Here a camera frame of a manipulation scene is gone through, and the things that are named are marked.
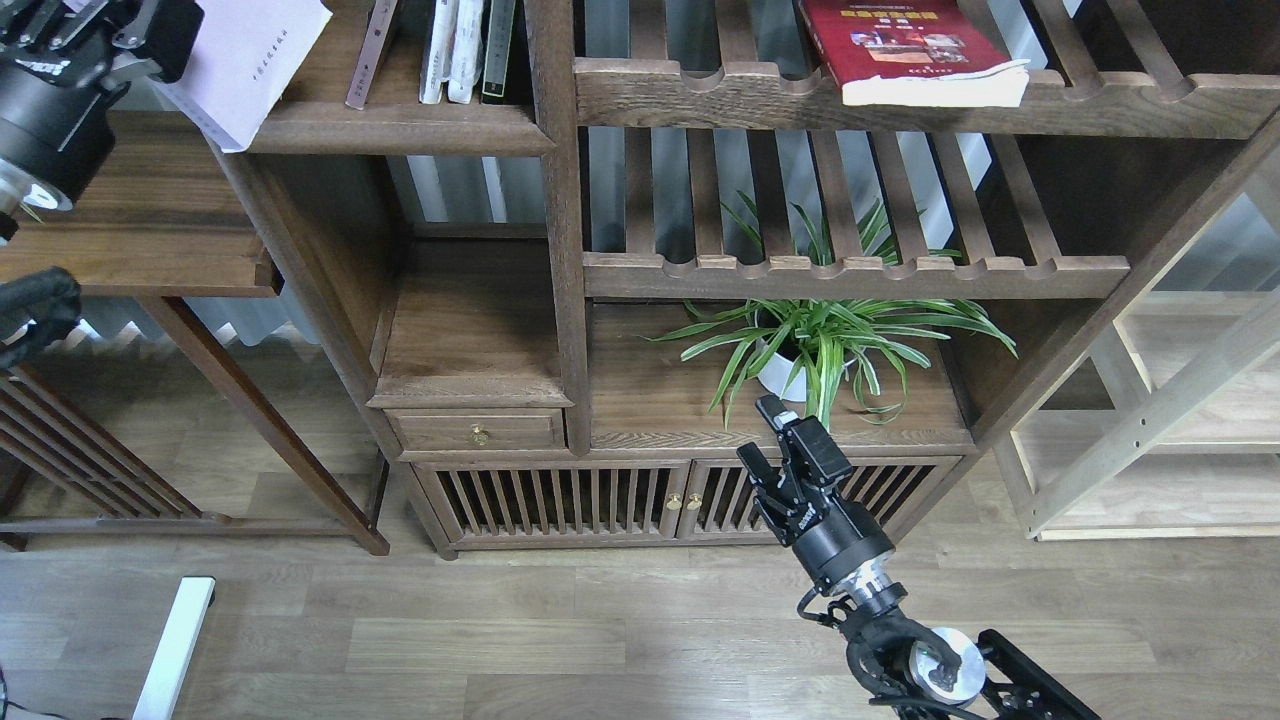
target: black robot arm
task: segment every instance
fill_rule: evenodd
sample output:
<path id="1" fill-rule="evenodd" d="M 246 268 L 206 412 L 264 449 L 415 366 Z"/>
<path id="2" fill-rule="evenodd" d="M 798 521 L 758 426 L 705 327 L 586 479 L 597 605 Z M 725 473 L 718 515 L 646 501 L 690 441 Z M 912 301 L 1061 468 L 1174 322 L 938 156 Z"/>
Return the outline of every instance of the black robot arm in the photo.
<path id="1" fill-rule="evenodd" d="M 813 580 L 796 611 L 836 628 L 847 642 L 849 669 L 902 720 L 979 719 L 965 707 L 979 694 L 1001 720 L 1098 720 L 1060 683 L 995 630 L 978 643 L 951 628 L 929 629 L 908 618 L 906 597 L 884 562 L 893 543 L 876 518 L 837 488 L 852 466 L 817 418 L 799 418 L 772 396 L 755 404 L 773 429 L 782 464 L 773 468 L 751 443 L 737 450 L 755 491 L 755 506 Z M 823 612 L 809 606 L 822 594 Z M 1009 678 L 987 676 L 991 662 Z"/>

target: potted plant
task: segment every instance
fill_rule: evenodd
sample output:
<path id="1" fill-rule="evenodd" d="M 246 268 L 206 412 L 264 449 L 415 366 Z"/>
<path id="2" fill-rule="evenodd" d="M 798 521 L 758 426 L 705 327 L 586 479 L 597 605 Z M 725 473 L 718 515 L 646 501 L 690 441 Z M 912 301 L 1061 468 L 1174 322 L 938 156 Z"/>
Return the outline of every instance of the potted plant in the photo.
<path id="1" fill-rule="evenodd" d="M 754 242 L 762 243 L 756 229 L 759 213 L 745 193 L 739 196 L 756 220 L 751 224 L 726 206 L 730 217 Z M 815 224 L 804 208 L 792 204 L 809 234 L 808 252 L 814 264 L 835 261 L 831 228 L 826 219 Z M 888 217 L 883 205 L 877 204 L 858 222 L 863 238 L 863 251 L 878 256 L 886 264 L 897 264 L 897 246 L 892 241 Z M 951 250 L 936 250 L 938 255 L 956 256 Z M 805 400 L 805 414 L 817 415 L 823 425 L 831 427 L 831 409 L 835 405 L 840 380 L 847 378 L 854 397 L 867 411 L 865 420 L 888 423 L 902 410 L 909 396 L 908 365 L 929 368 L 929 357 L 909 345 L 911 338 L 951 340 L 950 331 L 969 331 L 991 336 L 1016 355 L 1014 341 L 997 328 L 986 310 L 968 300 L 758 300 L 716 314 L 699 311 L 689 301 L 685 306 L 696 322 L 667 333 L 654 342 L 691 338 L 722 329 L 681 352 L 681 360 L 696 357 L 714 347 L 731 348 L 728 363 L 721 374 L 707 411 L 722 401 L 724 423 L 733 400 L 742 384 L 759 378 L 767 389 L 785 400 Z M 870 397 L 882 395 L 881 372 L 874 360 L 882 357 L 897 375 L 902 388 L 902 401 L 873 405 Z"/>

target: book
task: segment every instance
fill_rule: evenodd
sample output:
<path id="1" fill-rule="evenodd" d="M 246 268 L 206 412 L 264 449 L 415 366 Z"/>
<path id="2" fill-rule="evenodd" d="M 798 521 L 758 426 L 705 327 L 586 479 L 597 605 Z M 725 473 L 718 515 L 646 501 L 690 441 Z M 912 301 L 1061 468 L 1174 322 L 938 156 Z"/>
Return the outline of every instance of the book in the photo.
<path id="1" fill-rule="evenodd" d="M 492 105 L 530 105 L 534 101 L 522 0 L 493 0 L 489 8 L 480 101 Z"/>
<path id="2" fill-rule="evenodd" d="M 955 0 L 796 0 L 845 105 L 1016 108 L 1030 81 Z"/>
<path id="3" fill-rule="evenodd" d="M 453 36 L 457 24 L 458 0 L 435 0 L 431 40 L 422 54 L 422 85 L 417 94 L 420 102 L 430 105 L 440 102 L 442 87 L 449 79 L 453 63 Z"/>
<path id="4" fill-rule="evenodd" d="M 392 35 L 396 31 L 396 19 L 399 17 L 398 0 L 375 0 L 369 10 L 369 28 L 365 31 L 365 42 L 360 46 L 360 56 L 356 59 L 356 72 L 351 76 L 351 87 L 347 88 L 347 106 L 357 110 L 365 109 L 369 100 L 369 88 L 374 83 L 374 73 L 378 65 L 387 56 L 387 50 L 392 46 Z"/>
<path id="5" fill-rule="evenodd" d="M 453 33 L 453 58 L 449 68 L 449 101 L 471 102 L 480 82 L 480 18 L 484 0 L 458 0 L 458 22 Z"/>
<path id="6" fill-rule="evenodd" d="M 198 4 L 205 20 L 187 72 L 155 90 L 224 152 L 239 152 L 253 142 L 333 13 L 320 0 Z"/>

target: cabinet door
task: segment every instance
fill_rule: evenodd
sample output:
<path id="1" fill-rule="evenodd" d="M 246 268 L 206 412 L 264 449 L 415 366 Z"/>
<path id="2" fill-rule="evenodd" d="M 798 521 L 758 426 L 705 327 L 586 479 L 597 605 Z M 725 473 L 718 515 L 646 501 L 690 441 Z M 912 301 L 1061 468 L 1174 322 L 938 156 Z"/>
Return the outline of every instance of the cabinet door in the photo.
<path id="1" fill-rule="evenodd" d="M 960 459 L 850 457 L 854 474 L 840 495 L 867 506 L 890 537 L 899 539 L 904 521 Z M 737 460 L 695 460 L 689 471 L 685 510 L 676 537 L 721 542 L 777 542 L 755 510 L 754 491 Z"/>
<path id="2" fill-rule="evenodd" d="M 419 464 L 458 548 L 591 546 L 676 537 L 689 464 Z"/>

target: red book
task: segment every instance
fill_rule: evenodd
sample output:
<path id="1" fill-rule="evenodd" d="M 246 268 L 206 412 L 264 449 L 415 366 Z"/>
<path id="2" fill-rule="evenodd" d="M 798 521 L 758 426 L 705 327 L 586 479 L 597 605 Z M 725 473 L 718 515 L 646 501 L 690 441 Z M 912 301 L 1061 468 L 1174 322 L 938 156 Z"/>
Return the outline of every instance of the red book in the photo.
<path id="1" fill-rule="evenodd" d="M 1030 76 L 955 0 L 796 0 L 845 105 L 1016 108 Z"/>

